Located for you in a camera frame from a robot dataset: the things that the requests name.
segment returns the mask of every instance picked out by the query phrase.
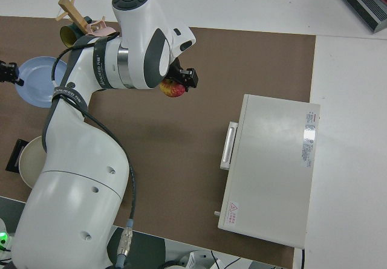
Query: blue plate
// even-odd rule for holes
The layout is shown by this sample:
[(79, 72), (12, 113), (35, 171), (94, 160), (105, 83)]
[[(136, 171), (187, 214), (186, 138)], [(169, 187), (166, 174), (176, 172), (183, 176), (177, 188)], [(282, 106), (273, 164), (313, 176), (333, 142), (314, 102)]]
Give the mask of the blue plate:
[[(41, 107), (51, 107), (54, 85), (51, 81), (51, 69), (54, 57), (39, 56), (29, 59), (19, 67), (19, 78), (24, 80), (24, 86), (15, 85), (19, 95), (27, 103)], [(67, 64), (59, 61), (56, 66), (55, 81), (59, 85), (63, 79)]]

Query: brown mat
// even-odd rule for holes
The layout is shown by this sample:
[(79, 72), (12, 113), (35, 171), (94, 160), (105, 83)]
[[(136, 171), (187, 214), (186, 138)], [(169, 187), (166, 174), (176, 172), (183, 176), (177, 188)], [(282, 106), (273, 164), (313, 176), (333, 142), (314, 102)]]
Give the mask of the brown mat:
[[(53, 19), (0, 17), (0, 60), (22, 64), (57, 56), (65, 47)], [(227, 172), (220, 159), (229, 121), (238, 121), (244, 94), (309, 101), (314, 36), (193, 28), (197, 44), (180, 57), (199, 84), (172, 99), (150, 91), (96, 93), (90, 111), (118, 136), (137, 171), (135, 229), (140, 232), (291, 268), (293, 248), (220, 230)], [(25, 201), (30, 189), (5, 166), (18, 138), (41, 135), (47, 109), (0, 84), (0, 194)], [(124, 225), (129, 186), (117, 215)]]

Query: apple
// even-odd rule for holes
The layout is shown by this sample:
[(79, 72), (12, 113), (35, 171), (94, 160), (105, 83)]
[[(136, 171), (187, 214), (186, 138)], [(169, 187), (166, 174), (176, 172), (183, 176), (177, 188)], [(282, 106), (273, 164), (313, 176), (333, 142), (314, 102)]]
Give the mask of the apple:
[(186, 91), (183, 85), (171, 79), (164, 79), (160, 83), (160, 89), (168, 97), (178, 97)]

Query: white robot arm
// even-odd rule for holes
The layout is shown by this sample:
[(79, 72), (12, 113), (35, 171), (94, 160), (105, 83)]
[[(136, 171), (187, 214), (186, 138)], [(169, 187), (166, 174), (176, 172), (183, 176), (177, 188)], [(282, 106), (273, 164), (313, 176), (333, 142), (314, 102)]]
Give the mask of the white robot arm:
[[(122, 37), (81, 37), (56, 88), (43, 131), (47, 152), (12, 246), (17, 269), (105, 269), (106, 246), (129, 178), (122, 147), (83, 120), (94, 91), (150, 89), (165, 77), (196, 87), (194, 70), (177, 57), (195, 43), (183, 24), (171, 24), (157, 0), (112, 0)], [(119, 246), (128, 255), (132, 217)]]

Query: white sticker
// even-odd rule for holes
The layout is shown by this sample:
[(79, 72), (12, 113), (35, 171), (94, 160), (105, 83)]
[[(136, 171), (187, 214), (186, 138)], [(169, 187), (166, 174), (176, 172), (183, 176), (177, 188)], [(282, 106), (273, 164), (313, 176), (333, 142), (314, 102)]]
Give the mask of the white sticker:
[(227, 212), (227, 225), (235, 225), (236, 218), (238, 217), (238, 209), (239, 209), (238, 203), (234, 201), (229, 202), (229, 209)]
[(313, 165), (313, 148), (316, 139), (316, 117), (317, 114), (310, 111), (305, 119), (304, 140), (302, 143), (301, 163), (305, 167)]

